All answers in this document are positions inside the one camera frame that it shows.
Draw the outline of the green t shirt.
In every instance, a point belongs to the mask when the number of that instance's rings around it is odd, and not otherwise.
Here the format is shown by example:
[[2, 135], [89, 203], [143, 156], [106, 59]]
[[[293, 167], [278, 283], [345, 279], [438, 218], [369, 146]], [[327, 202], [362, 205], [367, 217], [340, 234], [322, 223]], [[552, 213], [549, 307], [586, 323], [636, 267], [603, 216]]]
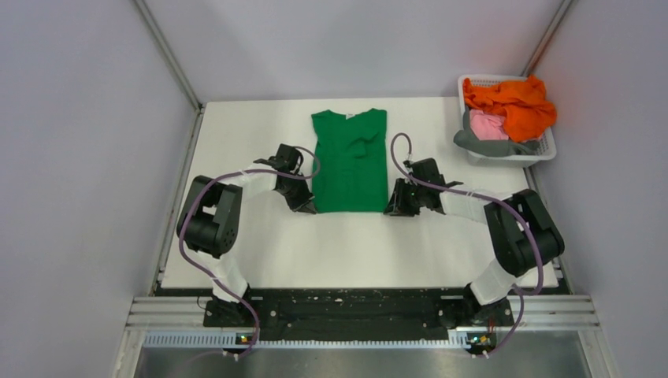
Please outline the green t shirt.
[[381, 213], [388, 204], [388, 112], [311, 115], [320, 171], [312, 179], [319, 213]]

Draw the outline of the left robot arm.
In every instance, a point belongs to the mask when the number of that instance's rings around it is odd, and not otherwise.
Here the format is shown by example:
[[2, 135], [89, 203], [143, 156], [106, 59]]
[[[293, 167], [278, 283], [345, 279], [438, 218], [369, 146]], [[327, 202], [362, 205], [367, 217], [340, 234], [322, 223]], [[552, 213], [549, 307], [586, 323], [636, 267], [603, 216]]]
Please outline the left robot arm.
[[232, 255], [239, 236], [241, 208], [259, 195], [274, 192], [294, 213], [317, 213], [307, 181], [320, 169], [307, 176], [301, 172], [304, 157], [310, 153], [302, 146], [281, 144], [274, 155], [259, 158], [246, 169], [217, 178], [196, 176], [191, 182], [176, 236], [181, 257], [212, 283], [205, 326], [259, 326], [259, 316], [247, 297], [250, 284]]

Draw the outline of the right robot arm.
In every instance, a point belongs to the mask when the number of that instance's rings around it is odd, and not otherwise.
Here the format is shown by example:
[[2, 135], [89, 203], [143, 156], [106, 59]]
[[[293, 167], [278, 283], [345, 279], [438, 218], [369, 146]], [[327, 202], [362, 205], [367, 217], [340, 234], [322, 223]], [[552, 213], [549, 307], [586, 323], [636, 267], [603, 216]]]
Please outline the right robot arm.
[[494, 258], [465, 286], [461, 299], [446, 305], [441, 314], [446, 327], [483, 324], [502, 309], [520, 277], [564, 252], [563, 237], [534, 190], [497, 198], [447, 182], [432, 158], [406, 160], [403, 166], [407, 176], [396, 180], [384, 214], [415, 217], [428, 209], [482, 224], [491, 239]]

